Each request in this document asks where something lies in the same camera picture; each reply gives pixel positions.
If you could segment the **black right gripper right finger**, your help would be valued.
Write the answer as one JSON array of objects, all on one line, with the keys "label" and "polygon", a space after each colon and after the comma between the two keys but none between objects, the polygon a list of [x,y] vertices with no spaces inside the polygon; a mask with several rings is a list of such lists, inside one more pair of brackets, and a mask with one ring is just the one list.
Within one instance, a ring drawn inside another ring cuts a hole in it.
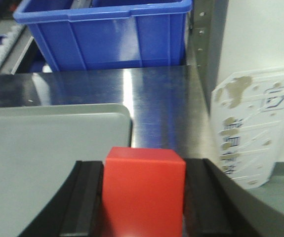
[{"label": "black right gripper right finger", "polygon": [[284,214],[241,188],[207,158],[185,158],[189,237],[284,237]]}]

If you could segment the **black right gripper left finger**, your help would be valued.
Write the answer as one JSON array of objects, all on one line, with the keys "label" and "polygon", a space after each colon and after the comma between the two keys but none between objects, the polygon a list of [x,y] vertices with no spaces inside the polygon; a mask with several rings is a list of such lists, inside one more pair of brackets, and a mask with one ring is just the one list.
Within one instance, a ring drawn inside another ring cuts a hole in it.
[{"label": "black right gripper left finger", "polygon": [[20,236],[100,236],[103,173],[101,161],[76,161],[60,189]]}]

